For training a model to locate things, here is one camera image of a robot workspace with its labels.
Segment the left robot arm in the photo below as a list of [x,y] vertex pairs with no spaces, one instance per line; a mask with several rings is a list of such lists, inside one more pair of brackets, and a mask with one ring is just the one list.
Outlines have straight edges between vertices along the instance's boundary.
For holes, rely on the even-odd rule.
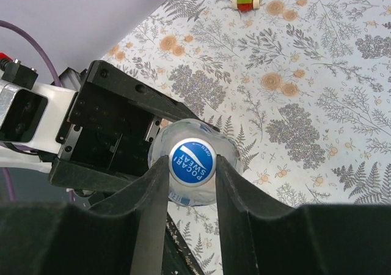
[[194,118],[103,60],[62,74],[80,80],[77,89],[37,77],[18,60],[1,61],[1,166],[47,173],[54,186],[116,192],[148,171],[162,120]]

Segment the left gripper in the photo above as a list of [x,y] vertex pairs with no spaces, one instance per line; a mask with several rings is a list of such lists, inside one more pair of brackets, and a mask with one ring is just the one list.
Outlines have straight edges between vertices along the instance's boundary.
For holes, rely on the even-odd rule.
[[200,118],[103,60],[93,61],[68,110],[59,158],[48,181],[61,188],[115,193],[148,170],[154,116],[176,122]]

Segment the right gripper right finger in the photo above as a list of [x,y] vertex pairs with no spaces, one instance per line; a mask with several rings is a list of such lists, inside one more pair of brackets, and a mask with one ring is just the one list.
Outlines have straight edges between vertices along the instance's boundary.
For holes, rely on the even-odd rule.
[[216,160],[225,274],[389,274],[390,207],[292,208]]

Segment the clear bottle silver label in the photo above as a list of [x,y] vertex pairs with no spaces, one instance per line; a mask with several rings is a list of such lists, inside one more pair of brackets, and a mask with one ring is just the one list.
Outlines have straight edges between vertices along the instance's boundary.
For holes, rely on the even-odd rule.
[[[169,156],[173,146],[186,138],[200,138],[211,144],[217,156],[224,156],[238,173],[243,172],[241,154],[234,141],[222,133],[212,129],[205,122],[196,119],[183,119],[171,123],[160,130],[148,153],[148,166],[161,156]],[[216,170],[206,184],[197,187],[183,186],[176,182],[169,172],[169,199],[183,206],[204,206],[216,202]]]

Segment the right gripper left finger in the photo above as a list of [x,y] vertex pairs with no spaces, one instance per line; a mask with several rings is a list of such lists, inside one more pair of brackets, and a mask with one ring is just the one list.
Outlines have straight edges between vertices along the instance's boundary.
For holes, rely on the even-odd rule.
[[85,210],[61,202],[1,204],[2,274],[160,274],[168,158]]

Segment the white blue bottle cap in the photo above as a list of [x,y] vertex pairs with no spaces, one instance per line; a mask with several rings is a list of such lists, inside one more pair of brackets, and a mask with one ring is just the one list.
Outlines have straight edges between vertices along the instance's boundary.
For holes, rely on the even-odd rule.
[[177,142],[169,153],[169,172],[183,186],[197,187],[209,182],[216,170],[217,154],[200,138]]

